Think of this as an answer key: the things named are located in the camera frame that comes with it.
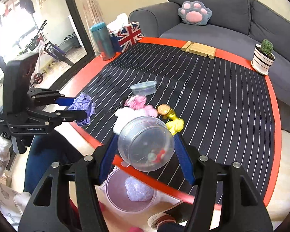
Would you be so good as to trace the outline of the purple paper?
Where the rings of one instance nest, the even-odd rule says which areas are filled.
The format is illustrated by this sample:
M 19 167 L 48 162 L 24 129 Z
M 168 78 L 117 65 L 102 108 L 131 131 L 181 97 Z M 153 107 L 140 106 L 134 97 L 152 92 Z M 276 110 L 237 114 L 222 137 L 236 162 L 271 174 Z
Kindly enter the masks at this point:
M 91 117 L 96 114 L 96 103 L 91 99 L 91 96 L 83 92 L 74 99 L 72 105 L 68 107 L 72 111 L 85 111 L 86 118 L 83 120 L 76 120 L 75 123 L 81 127 L 88 125 L 91 122 Z

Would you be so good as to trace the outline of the white square box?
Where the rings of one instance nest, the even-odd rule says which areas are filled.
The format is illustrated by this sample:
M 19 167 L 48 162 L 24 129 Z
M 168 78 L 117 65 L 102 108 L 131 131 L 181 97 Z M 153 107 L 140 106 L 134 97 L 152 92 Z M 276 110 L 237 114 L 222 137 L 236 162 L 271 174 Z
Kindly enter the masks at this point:
M 113 132 L 119 135 L 121 130 L 126 126 L 128 122 L 130 122 L 131 120 L 137 117 L 147 116 L 147 114 L 146 114 L 146 111 L 143 109 L 134 110 L 129 107 L 124 107 L 124 108 L 118 109 L 115 112 L 115 116 L 117 117 L 117 120 L 113 127 Z

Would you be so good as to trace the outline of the clear round plastic container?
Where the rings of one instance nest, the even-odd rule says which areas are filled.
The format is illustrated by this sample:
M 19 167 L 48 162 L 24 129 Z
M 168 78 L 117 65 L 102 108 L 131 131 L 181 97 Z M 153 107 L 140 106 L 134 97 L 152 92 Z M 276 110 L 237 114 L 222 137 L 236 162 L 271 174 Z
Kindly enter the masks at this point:
M 118 151 L 122 159 L 141 172 L 156 171 L 174 154 L 174 138 L 166 124 L 150 116 L 137 117 L 119 133 Z

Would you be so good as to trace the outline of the black shoe right foot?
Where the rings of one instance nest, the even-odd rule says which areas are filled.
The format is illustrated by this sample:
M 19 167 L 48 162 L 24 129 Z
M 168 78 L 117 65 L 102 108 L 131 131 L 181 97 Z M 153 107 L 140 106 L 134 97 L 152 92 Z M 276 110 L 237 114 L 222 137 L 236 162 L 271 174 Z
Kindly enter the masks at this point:
M 148 225 L 152 229 L 158 229 L 158 227 L 164 223 L 182 223 L 189 220 L 193 210 L 193 205 L 180 201 L 172 207 L 156 213 L 148 218 Z

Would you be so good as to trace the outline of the teal thermos bottle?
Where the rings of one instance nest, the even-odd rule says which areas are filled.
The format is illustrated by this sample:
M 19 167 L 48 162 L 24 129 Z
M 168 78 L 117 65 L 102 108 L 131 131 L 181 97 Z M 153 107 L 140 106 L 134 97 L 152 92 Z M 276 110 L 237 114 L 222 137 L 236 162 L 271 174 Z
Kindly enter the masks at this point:
M 98 52 L 103 60 L 112 59 L 116 53 L 110 39 L 109 31 L 104 22 L 92 25 L 90 28 L 91 35 L 97 46 Z

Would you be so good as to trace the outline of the black framed mirror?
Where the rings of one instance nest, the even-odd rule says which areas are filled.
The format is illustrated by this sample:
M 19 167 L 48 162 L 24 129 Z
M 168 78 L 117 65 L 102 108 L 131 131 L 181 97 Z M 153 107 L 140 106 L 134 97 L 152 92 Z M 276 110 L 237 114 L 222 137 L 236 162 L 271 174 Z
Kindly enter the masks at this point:
M 62 89 L 94 56 L 88 31 L 80 15 L 80 0 L 1 0 L 0 55 L 5 62 L 23 51 L 38 33 L 43 22 L 43 40 L 61 46 L 67 36 L 77 34 L 83 44 L 83 56 L 74 66 L 65 66 L 51 82 L 43 80 L 42 88 Z

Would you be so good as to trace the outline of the crumpled pink paper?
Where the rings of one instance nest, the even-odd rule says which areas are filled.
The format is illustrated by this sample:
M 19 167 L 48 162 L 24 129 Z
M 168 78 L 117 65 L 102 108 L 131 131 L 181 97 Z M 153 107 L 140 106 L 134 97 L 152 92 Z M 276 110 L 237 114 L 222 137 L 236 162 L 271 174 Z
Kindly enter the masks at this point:
M 142 109 L 145 107 L 146 101 L 147 101 L 146 96 L 135 95 L 135 96 L 128 98 L 125 101 L 124 106 L 129 107 L 133 110 L 139 110 L 139 109 Z

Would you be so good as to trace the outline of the union jack tissue box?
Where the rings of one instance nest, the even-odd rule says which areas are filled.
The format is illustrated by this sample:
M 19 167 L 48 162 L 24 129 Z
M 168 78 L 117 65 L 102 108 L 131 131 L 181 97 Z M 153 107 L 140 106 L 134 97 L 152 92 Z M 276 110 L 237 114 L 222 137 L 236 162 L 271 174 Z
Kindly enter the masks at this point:
M 111 31 L 109 35 L 115 52 L 127 51 L 144 37 L 137 21 L 133 21 L 119 30 Z

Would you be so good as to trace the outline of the pink pig toy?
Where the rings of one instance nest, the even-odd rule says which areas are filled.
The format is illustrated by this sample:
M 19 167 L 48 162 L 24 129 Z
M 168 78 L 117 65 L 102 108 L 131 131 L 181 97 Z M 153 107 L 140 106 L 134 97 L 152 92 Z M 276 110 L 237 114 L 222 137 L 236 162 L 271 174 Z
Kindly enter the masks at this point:
M 157 118 L 158 112 L 152 105 L 146 105 L 143 110 L 146 112 L 147 116 L 155 117 Z

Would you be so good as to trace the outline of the clear lidded plastic tub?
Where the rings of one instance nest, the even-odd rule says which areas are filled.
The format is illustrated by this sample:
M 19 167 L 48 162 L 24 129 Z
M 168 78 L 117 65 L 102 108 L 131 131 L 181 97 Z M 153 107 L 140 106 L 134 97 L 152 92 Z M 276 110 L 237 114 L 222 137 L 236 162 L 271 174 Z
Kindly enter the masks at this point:
M 156 92 L 157 81 L 146 81 L 130 86 L 134 95 L 148 96 Z

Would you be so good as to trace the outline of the yellow elephant toy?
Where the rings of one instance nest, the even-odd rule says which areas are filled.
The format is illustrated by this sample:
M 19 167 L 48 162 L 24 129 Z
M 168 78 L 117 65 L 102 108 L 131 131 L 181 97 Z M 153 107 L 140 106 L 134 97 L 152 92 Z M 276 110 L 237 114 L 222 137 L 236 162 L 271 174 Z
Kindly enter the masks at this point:
M 173 114 L 169 116 L 169 121 L 165 125 L 170 133 L 174 136 L 183 130 L 184 120 Z

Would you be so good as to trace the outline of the orange turtle toy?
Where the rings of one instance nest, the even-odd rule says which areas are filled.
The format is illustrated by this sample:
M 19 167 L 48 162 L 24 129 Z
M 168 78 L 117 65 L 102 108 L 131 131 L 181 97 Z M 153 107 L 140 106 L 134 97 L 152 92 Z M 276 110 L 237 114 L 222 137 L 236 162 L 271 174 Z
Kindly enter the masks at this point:
M 166 104 L 161 104 L 157 107 L 157 112 L 159 115 L 163 117 L 163 119 L 172 119 L 174 120 L 176 118 L 175 111 Z

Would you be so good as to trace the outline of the potted cactus striped pot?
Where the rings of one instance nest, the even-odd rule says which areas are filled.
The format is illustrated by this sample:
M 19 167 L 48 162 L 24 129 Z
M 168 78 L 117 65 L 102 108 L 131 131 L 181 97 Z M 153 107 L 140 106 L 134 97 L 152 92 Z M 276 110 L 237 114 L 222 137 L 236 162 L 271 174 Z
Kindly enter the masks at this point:
M 273 44 L 268 39 L 264 39 L 261 44 L 255 44 L 251 60 L 252 68 L 262 75 L 268 75 L 269 69 L 276 59 L 272 51 Z

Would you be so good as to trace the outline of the wooden phone stand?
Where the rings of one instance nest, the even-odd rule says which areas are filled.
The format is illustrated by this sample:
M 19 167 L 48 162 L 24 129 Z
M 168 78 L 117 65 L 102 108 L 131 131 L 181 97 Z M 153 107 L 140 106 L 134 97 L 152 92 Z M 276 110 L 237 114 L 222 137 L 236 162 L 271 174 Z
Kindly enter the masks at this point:
M 210 59 L 214 59 L 216 53 L 216 48 L 214 47 L 200 43 L 193 43 L 191 41 L 187 41 L 181 50 Z

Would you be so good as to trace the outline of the paw shaped cushion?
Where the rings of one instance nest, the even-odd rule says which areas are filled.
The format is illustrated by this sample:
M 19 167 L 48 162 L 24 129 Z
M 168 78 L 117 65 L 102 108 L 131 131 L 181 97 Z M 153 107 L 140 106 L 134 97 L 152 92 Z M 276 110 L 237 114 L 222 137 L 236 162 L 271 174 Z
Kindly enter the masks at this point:
M 184 1 L 177 10 L 181 20 L 189 25 L 205 26 L 212 17 L 212 11 L 199 1 Z

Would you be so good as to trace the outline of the grey sofa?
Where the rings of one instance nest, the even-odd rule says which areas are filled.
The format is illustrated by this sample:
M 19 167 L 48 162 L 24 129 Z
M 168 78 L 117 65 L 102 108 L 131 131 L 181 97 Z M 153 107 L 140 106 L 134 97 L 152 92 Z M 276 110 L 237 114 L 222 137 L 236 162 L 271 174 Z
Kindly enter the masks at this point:
M 212 11 L 205 26 L 184 23 L 178 9 L 184 2 L 200 1 Z M 273 43 L 275 61 L 269 70 L 278 99 L 281 126 L 290 132 L 290 21 L 257 0 L 166 0 L 134 10 L 146 37 L 190 40 L 253 59 L 255 45 Z

